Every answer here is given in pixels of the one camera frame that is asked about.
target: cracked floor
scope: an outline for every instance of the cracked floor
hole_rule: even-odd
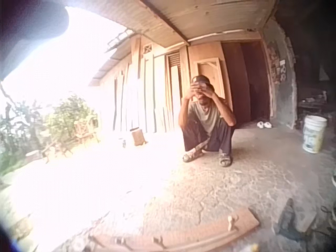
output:
[[[289,197],[295,200],[298,225],[315,212],[317,223],[322,223],[325,215],[319,207],[330,208],[336,200],[336,188],[331,183],[336,164],[332,157],[335,149],[327,140],[328,147],[313,155],[302,149],[301,138],[287,129],[237,130],[233,138],[234,163],[224,169],[218,165],[216,153],[182,163],[182,142],[177,144],[176,137],[163,135],[150,141],[144,149],[147,155],[141,153],[134,159],[139,169],[147,164],[156,170],[155,174],[169,172],[157,177],[144,169],[142,176],[148,182],[125,196],[122,217],[110,212],[92,233],[157,235],[215,222],[236,209],[249,207],[261,226],[224,251],[239,251],[255,242],[260,243],[261,251],[304,251],[304,244],[275,236],[272,224]]]
[[[30,238],[39,244],[37,252],[73,252],[78,239],[93,246],[89,234],[189,229],[241,207],[249,207],[261,225],[221,251],[238,252],[251,243],[259,243],[261,252],[305,251],[304,244],[271,231],[287,199],[295,200],[298,224],[314,212],[322,223],[320,206],[331,208],[336,200],[331,182],[336,149],[328,137],[321,153],[310,154],[296,131],[239,129],[233,136],[234,162],[225,169],[216,153],[183,163],[178,132],[146,140],[144,146],[126,149],[102,142],[69,159],[22,168],[15,179],[4,178],[13,184],[6,191],[17,188],[12,203],[24,209],[21,215],[32,213]]]

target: tree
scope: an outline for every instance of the tree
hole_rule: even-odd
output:
[[[54,110],[47,120],[48,129],[54,139],[61,141],[67,141],[75,136],[75,121],[84,120],[89,115],[95,115],[85,100],[76,94],[63,100]]]

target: crouching man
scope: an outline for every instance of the crouching man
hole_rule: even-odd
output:
[[[203,155],[202,150],[219,151],[219,164],[232,164],[231,138],[236,124],[235,116],[225,100],[215,93],[207,77],[193,78],[190,89],[182,98],[178,123],[183,131],[184,162]]]

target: sandal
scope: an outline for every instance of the sandal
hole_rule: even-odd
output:
[[[184,154],[183,162],[189,163],[191,161],[194,161],[195,159],[198,159],[200,156],[203,156],[203,155],[204,153],[202,152],[202,150],[195,151],[195,149],[193,149],[192,151]]]
[[[219,165],[221,167],[229,167],[232,164],[232,157],[228,154],[220,154],[219,155]]]

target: man's hand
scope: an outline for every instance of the man's hand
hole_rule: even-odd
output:
[[[203,93],[205,96],[211,99],[213,99],[216,95],[216,93],[212,91],[210,88],[208,88],[207,86],[201,87],[201,93]]]
[[[200,93],[200,92],[202,92],[201,85],[198,84],[198,82],[191,83],[184,98],[190,100],[196,95],[196,93]]]

